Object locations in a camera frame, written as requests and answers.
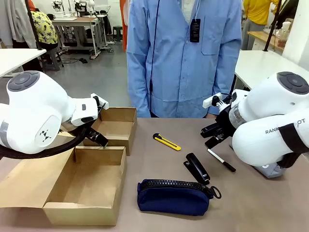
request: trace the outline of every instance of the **orange garment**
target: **orange garment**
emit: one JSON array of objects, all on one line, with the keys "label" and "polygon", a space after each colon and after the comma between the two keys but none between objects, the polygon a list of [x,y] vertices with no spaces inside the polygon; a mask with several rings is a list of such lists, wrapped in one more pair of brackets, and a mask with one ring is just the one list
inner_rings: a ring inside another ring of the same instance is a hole
[{"label": "orange garment", "polygon": [[31,11],[35,11],[35,6],[34,6],[32,0],[28,0],[28,4],[29,4],[30,10],[31,10]]},{"label": "orange garment", "polygon": [[122,45],[124,52],[126,52],[126,40],[127,40],[127,25],[124,21],[124,6],[127,0],[120,0],[120,11],[121,11],[121,19],[122,19]]}]

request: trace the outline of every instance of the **marker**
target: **marker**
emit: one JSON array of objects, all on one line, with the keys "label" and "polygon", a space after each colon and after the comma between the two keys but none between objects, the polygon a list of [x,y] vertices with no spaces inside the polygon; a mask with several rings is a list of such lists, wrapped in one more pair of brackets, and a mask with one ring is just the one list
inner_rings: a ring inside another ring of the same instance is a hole
[{"label": "marker", "polygon": [[232,165],[230,165],[228,162],[225,162],[222,158],[220,158],[216,153],[214,153],[212,150],[210,150],[210,149],[207,149],[207,151],[209,152],[209,153],[211,153],[213,156],[215,156],[225,167],[227,167],[228,168],[228,170],[230,170],[231,172],[235,172],[236,171],[236,169],[232,166]]},{"label": "marker", "polygon": [[163,143],[166,146],[169,146],[170,148],[176,150],[176,151],[180,151],[182,148],[174,143],[172,143],[171,141],[163,138],[159,133],[155,133],[153,135],[153,138],[157,141],[159,141],[160,143]]}]

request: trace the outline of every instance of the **black tag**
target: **black tag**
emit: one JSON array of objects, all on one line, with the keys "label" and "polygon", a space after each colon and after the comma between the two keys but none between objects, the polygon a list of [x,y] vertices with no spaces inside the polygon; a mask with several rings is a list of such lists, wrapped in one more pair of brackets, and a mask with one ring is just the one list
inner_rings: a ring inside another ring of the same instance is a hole
[{"label": "black tag", "polygon": [[201,20],[200,19],[192,19],[190,25],[190,42],[199,43],[199,28],[200,28]]}]

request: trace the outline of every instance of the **hand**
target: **hand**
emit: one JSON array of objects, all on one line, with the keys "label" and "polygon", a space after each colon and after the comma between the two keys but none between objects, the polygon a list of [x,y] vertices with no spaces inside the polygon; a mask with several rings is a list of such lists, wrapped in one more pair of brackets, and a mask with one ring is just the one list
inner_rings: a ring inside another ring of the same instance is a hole
[{"label": "hand", "polygon": [[217,115],[213,115],[213,114],[207,113],[205,118],[216,119]]}]

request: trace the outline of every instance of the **pencil case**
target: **pencil case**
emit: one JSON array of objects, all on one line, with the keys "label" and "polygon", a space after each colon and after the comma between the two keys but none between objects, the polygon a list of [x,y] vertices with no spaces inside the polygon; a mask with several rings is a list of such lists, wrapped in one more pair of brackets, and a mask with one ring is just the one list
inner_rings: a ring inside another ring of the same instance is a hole
[{"label": "pencil case", "polygon": [[145,179],[138,183],[137,203],[141,211],[202,216],[209,200],[220,199],[220,191],[197,182]]}]

